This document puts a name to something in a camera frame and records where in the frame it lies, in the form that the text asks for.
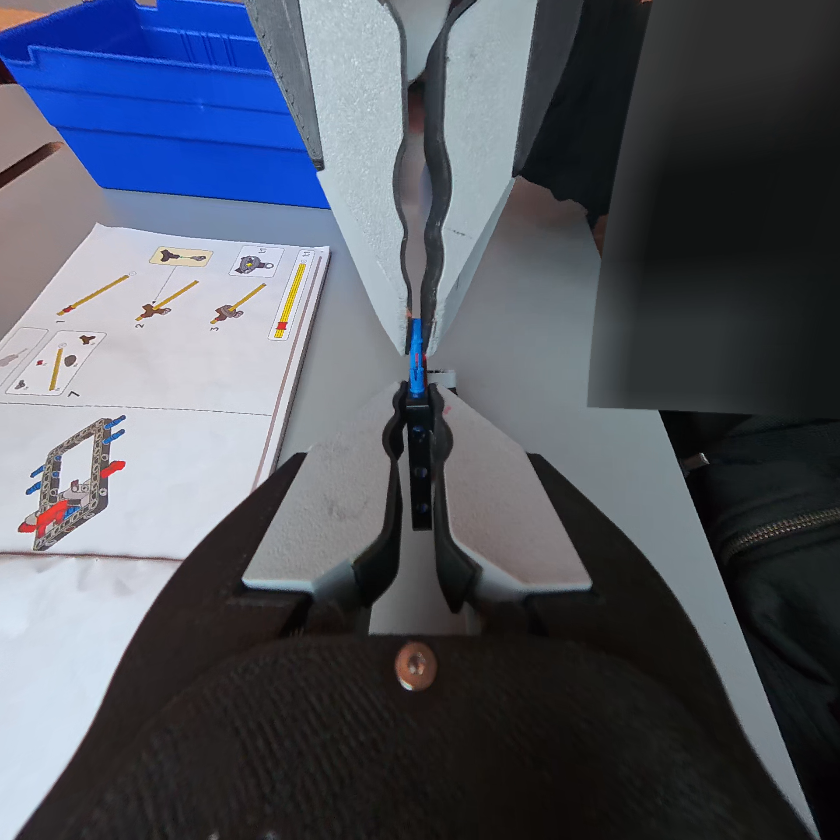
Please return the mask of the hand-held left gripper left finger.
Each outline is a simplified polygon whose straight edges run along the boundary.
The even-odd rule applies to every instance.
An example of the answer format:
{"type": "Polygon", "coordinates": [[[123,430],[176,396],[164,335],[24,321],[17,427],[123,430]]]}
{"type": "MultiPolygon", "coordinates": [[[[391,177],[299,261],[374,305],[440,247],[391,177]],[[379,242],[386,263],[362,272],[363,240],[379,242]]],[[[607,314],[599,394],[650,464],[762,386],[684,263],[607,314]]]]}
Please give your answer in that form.
{"type": "Polygon", "coordinates": [[[389,384],[307,452],[245,570],[248,588],[355,608],[391,586],[403,523],[405,390],[389,384]]]}

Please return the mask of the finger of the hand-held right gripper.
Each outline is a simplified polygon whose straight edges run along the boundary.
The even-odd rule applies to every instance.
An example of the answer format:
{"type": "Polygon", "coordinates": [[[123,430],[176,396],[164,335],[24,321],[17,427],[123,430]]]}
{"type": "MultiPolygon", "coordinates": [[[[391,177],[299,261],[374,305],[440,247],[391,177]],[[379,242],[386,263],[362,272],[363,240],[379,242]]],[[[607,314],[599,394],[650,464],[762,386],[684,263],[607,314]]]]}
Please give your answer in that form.
{"type": "Polygon", "coordinates": [[[537,6],[459,3],[429,53],[424,148],[433,199],[421,288],[427,356],[455,319],[512,189],[537,6]]]}
{"type": "Polygon", "coordinates": [[[399,354],[412,293],[397,176],[406,140],[406,38],[392,5],[300,2],[323,167],[318,174],[374,312],[399,354]]]}

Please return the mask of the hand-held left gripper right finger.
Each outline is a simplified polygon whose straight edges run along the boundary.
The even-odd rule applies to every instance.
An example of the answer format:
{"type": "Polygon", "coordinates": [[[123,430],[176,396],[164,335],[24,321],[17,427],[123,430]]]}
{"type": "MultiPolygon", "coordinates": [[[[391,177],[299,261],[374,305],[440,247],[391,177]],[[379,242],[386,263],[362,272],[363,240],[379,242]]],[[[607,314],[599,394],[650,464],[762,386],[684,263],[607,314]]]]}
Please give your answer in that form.
{"type": "Polygon", "coordinates": [[[526,451],[459,396],[429,388],[433,531],[449,610],[592,592],[526,451]]]}

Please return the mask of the black lego frame assembly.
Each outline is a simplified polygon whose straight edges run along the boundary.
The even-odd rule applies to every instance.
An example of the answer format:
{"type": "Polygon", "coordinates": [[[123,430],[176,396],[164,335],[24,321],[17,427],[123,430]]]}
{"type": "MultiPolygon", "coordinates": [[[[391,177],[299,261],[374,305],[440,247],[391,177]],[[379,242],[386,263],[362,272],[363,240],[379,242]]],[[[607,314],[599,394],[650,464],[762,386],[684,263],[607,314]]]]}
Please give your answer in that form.
{"type": "MultiPolygon", "coordinates": [[[[426,368],[427,381],[457,392],[455,370],[432,370],[426,368]]],[[[428,382],[426,397],[415,401],[406,394],[404,410],[407,435],[409,486],[411,491],[412,524],[415,531],[430,531],[433,528],[433,468],[432,445],[434,441],[434,419],[428,382]]]]}

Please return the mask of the blue lego pin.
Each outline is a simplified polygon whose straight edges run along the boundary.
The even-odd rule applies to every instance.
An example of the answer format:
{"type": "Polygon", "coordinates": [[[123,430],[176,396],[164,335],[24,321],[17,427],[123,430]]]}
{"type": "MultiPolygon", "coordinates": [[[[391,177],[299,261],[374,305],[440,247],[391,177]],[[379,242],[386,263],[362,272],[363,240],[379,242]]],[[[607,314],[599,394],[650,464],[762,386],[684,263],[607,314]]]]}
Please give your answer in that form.
{"type": "Polygon", "coordinates": [[[427,373],[423,349],[423,324],[420,318],[413,318],[411,324],[408,360],[408,395],[415,401],[426,397],[427,373]]]}

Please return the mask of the blue plastic bin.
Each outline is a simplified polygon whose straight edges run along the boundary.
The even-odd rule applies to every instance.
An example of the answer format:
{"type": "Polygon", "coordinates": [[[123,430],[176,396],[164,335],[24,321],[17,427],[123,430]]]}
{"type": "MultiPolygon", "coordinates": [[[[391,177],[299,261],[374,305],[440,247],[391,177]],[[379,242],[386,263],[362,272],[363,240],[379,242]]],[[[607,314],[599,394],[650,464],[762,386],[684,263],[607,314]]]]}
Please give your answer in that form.
{"type": "Polygon", "coordinates": [[[329,208],[242,4],[82,3],[1,53],[100,186],[329,208]]]}

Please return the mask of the white instruction booklet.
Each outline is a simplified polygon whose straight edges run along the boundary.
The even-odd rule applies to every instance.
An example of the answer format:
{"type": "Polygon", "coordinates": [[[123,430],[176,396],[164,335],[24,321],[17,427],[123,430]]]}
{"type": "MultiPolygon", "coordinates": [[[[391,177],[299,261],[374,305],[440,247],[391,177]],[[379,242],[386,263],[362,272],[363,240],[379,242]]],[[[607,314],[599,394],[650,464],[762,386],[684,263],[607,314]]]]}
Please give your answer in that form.
{"type": "Polygon", "coordinates": [[[330,256],[97,224],[2,340],[2,838],[176,562],[268,477],[330,256]]]}

